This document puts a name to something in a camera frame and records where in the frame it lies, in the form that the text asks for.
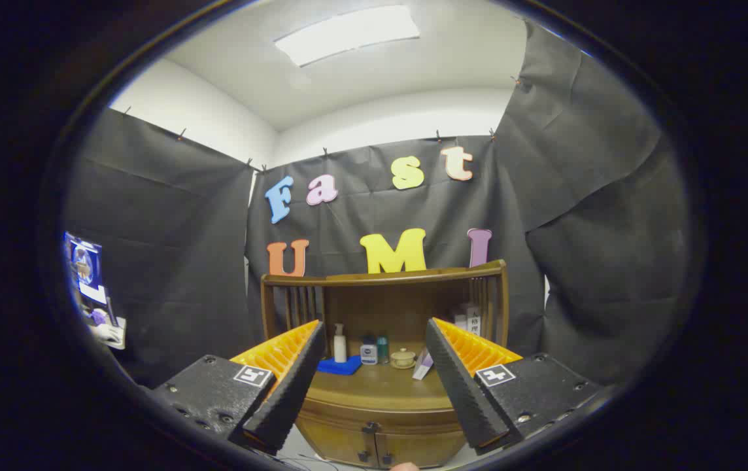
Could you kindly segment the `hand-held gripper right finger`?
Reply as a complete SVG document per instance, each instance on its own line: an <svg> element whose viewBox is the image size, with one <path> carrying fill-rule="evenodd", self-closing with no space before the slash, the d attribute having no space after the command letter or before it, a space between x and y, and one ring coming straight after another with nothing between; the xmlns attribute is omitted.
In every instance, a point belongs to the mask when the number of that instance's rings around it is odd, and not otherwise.
<svg viewBox="0 0 748 471"><path fill-rule="evenodd" d="M520 356L438 318L428 320L426 346L479 455L547 431L602 388L547 353Z"/></svg>

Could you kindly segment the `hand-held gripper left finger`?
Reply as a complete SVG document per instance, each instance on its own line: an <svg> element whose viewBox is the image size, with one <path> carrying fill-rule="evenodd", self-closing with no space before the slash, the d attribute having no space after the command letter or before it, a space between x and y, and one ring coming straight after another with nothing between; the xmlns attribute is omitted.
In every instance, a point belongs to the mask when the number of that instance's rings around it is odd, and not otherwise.
<svg viewBox="0 0 748 471"><path fill-rule="evenodd" d="M152 398L189 427L275 455L299 415L324 352L324 323L313 320L230 360L205 355Z"/></svg>

